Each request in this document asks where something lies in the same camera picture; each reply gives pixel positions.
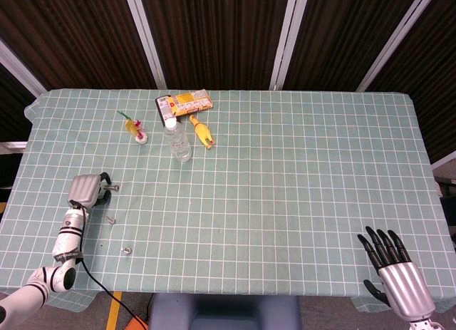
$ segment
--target yellow rubber chicken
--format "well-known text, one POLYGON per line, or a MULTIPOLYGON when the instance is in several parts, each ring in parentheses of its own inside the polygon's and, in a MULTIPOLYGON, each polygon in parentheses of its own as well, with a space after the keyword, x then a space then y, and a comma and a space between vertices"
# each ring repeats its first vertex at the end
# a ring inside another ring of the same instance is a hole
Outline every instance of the yellow rubber chicken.
POLYGON ((193 115, 190 115, 190 122, 195 126, 195 133, 198 135, 199 140, 210 150, 215 141, 212 139, 209 128, 204 123, 199 122, 193 115))

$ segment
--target table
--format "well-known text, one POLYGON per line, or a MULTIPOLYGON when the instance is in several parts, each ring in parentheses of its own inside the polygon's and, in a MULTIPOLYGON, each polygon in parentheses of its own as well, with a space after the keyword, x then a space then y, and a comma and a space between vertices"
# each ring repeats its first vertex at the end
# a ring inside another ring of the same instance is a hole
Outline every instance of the table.
MULTIPOLYGON (((370 225, 403 238, 440 310, 456 304, 456 255, 408 96, 210 91, 198 119, 217 144, 206 150, 183 118, 193 158, 181 164, 154 102, 168 93, 181 91, 63 89, 26 109, 33 128, 0 224, 2 291, 54 265, 73 177, 106 171, 120 192, 93 209, 83 252, 109 289, 350 296, 378 311, 356 239, 370 225), (144 120, 146 145, 116 110, 144 120)), ((74 290, 49 304, 80 311, 98 290, 79 266, 74 290)))

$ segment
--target yellow box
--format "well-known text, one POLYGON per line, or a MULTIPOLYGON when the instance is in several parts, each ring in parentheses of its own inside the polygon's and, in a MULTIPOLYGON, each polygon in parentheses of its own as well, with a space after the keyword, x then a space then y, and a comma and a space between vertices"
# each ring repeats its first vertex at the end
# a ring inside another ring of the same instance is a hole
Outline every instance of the yellow box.
POLYGON ((183 93, 167 98, 171 111, 176 116, 212 108, 212 101, 205 89, 183 93))

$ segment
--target black robotic finger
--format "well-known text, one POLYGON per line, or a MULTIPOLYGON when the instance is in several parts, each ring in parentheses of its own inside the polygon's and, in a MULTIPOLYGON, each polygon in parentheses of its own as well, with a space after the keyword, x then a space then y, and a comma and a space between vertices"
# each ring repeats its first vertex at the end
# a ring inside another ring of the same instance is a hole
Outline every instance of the black robotic finger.
POLYGON ((393 262, 393 264, 397 264, 398 262, 400 262, 399 254, 398 254, 398 252, 396 252, 396 248, 394 247, 393 243, 391 242, 391 240, 387 236, 387 234, 385 234, 380 229, 377 229, 377 233, 380 235, 380 238, 383 240, 383 244, 385 245, 386 250, 391 257, 391 261, 393 262))
POLYGON ((397 236, 397 234, 392 231, 388 230, 388 234, 390 235, 391 239, 394 241, 394 245, 398 249, 398 254, 401 262, 412 262, 410 256, 407 253, 407 250, 404 247, 402 240, 397 236))
POLYGON ((373 295, 373 297, 377 300, 380 300, 382 303, 388 305, 391 307, 390 302, 388 301, 388 298, 385 294, 385 292, 381 292, 379 289, 377 289, 369 280, 364 280, 363 281, 364 286, 366 286, 366 289, 370 292, 370 294, 373 295))
POLYGON ((377 251, 378 256, 380 257, 383 266, 388 266, 389 264, 391 264, 390 255, 383 246, 383 243, 380 241, 380 237, 378 237, 378 235, 372 230, 371 227, 367 226, 366 230, 370 235, 370 238, 372 239, 375 250, 377 251))
POLYGON ((109 174, 108 174, 108 173, 103 172, 103 173, 100 174, 100 177, 101 177, 100 181, 106 180, 106 182, 107 182, 109 185, 111 185, 111 178, 109 177, 109 174))
POLYGON ((94 206, 106 204, 108 202, 108 200, 110 199, 110 197, 111 197, 111 191, 110 190, 106 190, 105 194, 101 198, 97 199, 97 201, 95 202, 94 206))
POLYGON ((378 255, 375 252, 375 250, 372 248, 372 246, 369 243, 369 241, 363 235, 358 234, 358 239, 363 244, 364 249, 368 253, 368 257, 369 257, 370 262, 372 262, 373 267, 375 268, 375 270, 378 273, 378 270, 383 267, 382 261, 378 257, 378 255))

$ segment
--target dark curtain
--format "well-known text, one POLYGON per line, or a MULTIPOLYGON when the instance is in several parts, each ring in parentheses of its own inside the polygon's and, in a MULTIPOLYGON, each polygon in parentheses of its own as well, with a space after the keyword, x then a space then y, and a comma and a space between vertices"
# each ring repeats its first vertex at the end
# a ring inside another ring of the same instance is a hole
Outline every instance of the dark curtain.
POLYGON ((433 163, 456 150, 456 0, 432 0, 368 88, 407 93, 433 163))
POLYGON ((31 123, 24 108, 35 97, 0 64, 0 143, 27 141, 31 123))
POLYGON ((308 0, 284 90, 355 91, 413 0, 308 0))
POLYGON ((168 88, 269 88, 288 0, 143 1, 168 88))
POLYGON ((156 86, 126 0, 0 0, 0 37, 49 90, 156 86))

